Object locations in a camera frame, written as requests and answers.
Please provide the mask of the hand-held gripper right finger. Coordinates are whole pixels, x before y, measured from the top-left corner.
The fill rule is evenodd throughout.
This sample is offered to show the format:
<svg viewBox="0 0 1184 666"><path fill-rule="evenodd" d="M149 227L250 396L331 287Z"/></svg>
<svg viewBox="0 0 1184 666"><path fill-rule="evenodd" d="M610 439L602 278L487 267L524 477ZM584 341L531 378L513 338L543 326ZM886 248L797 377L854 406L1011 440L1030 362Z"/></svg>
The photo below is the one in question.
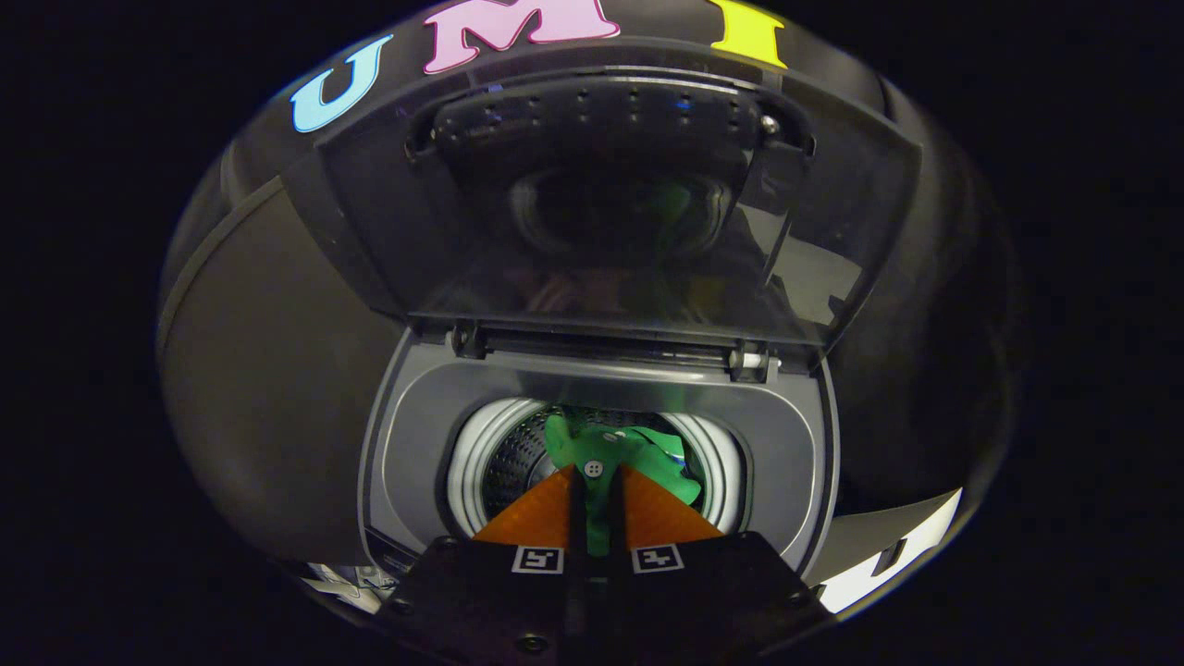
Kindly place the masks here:
<svg viewBox="0 0 1184 666"><path fill-rule="evenodd" d="M609 512L609 665L753 665L832 627L765 536L723 534L628 465Z"/></svg>

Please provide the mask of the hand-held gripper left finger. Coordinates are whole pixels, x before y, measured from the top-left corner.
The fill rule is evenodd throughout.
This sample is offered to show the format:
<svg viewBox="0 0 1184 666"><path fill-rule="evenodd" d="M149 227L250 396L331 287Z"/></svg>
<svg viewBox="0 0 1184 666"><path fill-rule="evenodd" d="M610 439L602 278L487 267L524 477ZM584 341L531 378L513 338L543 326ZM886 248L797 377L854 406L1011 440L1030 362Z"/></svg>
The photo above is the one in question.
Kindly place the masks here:
<svg viewBox="0 0 1184 666"><path fill-rule="evenodd" d="M587 629L586 484L551 474L469 539L442 536L377 611L439 665L560 665Z"/></svg>

